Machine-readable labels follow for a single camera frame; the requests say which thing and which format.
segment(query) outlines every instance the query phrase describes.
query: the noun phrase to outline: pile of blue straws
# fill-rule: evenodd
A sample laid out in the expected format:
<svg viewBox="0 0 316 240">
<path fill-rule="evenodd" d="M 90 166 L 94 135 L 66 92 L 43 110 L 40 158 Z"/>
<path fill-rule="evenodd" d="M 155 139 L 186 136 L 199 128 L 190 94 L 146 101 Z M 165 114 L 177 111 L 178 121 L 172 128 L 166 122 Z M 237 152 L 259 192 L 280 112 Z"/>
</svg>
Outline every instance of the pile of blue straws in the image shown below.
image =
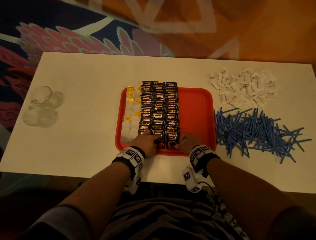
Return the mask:
<svg viewBox="0 0 316 240">
<path fill-rule="evenodd" d="M 227 117 L 223 115 L 237 109 L 234 108 L 223 112 L 221 108 L 217 113 L 214 110 L 216 143 L 226 146 L 230 158 L 232 158 L 232 150 L 237 147 L 241 151 L 242 156 L 250 157 L 248 150 L 254 149 L 262 152 L 271 152 L 281 157 L 281 164 L 286 156 L 290 157 L 293 162 L 296 162 L 290 154 L 291 150 L 295 150 L 293 146 L 297 144 L 304 152 L 300 143 L 311 141 L 311 139 L 296 140 L 297 136 L 303 135 L 300 131 L 304 128 L 289 131 L 283 125 L 285 129 L 283 130 L 275 123 L 280 118 L 268 118 L 263 111 L 259 114 L 258 108 L 253 110 L 252 115 L 247 114 L 252 108 L 242 112 L 238 111 L 235 115 L 229 113 Z"/>
</svg>

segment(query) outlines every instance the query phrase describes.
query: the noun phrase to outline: hand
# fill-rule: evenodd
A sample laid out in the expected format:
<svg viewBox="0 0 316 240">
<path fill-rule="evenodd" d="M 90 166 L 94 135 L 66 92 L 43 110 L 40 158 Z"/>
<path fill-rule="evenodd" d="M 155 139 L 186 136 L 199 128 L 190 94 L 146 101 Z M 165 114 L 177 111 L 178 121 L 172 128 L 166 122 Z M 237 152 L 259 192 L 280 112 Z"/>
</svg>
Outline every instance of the hand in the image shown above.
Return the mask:
<svg viewBox="0 0 316 240">
<path fill-rule="evenodd" d="M 146 129 L 142 135 L 131 141 L 131 146 L 139 147 L 144 151 L 146 158 L 150 158 L 156 153 L 157 144 L 154 143 L 154 140 L 160 137 L 160 135 L 152 135 L 150 130 Z"/>
<path fill-rule="evenodd" d="M 180 137 L 180 144 L 176 145 L 176 149 L 182 150 L 185 154 L 189 155 L 194 146 L 201 145 L 200 139 L 194 133 L 184 133 Z"/>
</svg>

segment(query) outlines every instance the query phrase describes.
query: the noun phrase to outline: white table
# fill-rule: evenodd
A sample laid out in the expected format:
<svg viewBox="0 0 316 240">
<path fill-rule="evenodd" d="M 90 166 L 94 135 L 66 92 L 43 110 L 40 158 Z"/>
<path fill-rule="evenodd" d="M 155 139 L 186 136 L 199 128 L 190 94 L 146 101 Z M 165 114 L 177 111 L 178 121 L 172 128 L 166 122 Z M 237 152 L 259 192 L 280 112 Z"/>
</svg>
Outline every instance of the white table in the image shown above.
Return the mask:
<svg viewBox="0 0 316 240">
<path fill-rule="evenodd" d="M 108 166 L 118 153 L 114 145 L 122 90 L 142 80 L 176 81 L 179 87 L 199 87 L 213 95 L 214 109 L 221 106 L 209 74 L 226 67 L 230 72 L 247 67 L 270 70 L 280 85 L 277 99 L 268 99 L 267 116 L 281 118 L 289 129 L 305 127 L 303 138 L 315 138 L 316 81 L 311 65 L 229 60 L 137 57 L 98 54 L 44 53 L 30 91 L 46 85 L 65 95 L 59 119 L 48 129 L 27 126 L 20 114 L 0 163 L 0 171 L 91 177 Z M 26 96 L 23 113 L 30 104 Z M 224 105 L 223 110 L 232 108 Z M 316 138 L 291 154 L 297 163 L 269 153 L 250 150 L 251 158 L 233 158 L 217 146 L 220 157 L 268 181 L 282 191 L 316 193 Z M 181 171 L 187 157 L 154 156 L 146 161 L 143 180 L 183 184 Z"/>
</svg>

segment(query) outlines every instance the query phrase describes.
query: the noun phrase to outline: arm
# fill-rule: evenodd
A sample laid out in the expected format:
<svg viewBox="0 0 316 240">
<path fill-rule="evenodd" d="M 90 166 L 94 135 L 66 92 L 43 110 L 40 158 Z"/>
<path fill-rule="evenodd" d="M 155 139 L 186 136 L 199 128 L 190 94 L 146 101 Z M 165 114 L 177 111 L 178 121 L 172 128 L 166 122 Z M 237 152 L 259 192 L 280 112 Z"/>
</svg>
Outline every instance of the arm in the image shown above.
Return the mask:
<svg viewBox="0 0 316 240">
<path fill-rule="evenodd" d="M 194 134 L 185 133 L 176 148 L 189 154 L 197 145 L 201 145 L 200 140 Z M 265 239 L 275 219 L 286 209 L 297 206 L 280 190 L 255 175 L 214 154 L 208 159 L 205 157 L 208 156 L 204 155 L 203 160 L 216 189 L 250 239 Z"/>
<path fill-rule="evenodd" d="M 144 151 L 146 158 L 156 152 L 154 140 L 160 135 L 151 135 L 146 130 L 131 141 Z M 68 196 L 60 205 L 71 205 L 80 210 L 88 219 L 93 235 L 100 236 L 120 199 L 124 187 L 131 175 L 129 167 L 122 162 L 114 162 Z"/>
</svg>

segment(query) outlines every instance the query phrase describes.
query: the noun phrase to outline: red tray surface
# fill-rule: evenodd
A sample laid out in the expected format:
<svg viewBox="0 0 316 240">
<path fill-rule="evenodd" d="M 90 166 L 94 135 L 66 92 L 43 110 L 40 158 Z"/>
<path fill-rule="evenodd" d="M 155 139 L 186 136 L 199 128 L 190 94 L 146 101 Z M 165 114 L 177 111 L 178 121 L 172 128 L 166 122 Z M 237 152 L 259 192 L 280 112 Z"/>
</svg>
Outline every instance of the red tray surface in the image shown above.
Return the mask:
<svg viewBox="0 0 316 240">
<path fill-rule="evenodd" d="M 200 137 L 202 144 L 216 150 L 213 98 L 204 88 L 179 87 L 179 120 L 181 133 L 191 132 Z M 121 140 L 122 121 L 125 113 L 126 88 L 122 91 L 115 134 L 115 146 L 121 151 L 129 143 Z M 156 155 L 186 156 L 176 149 L 157 149 Z"/>
</svg>

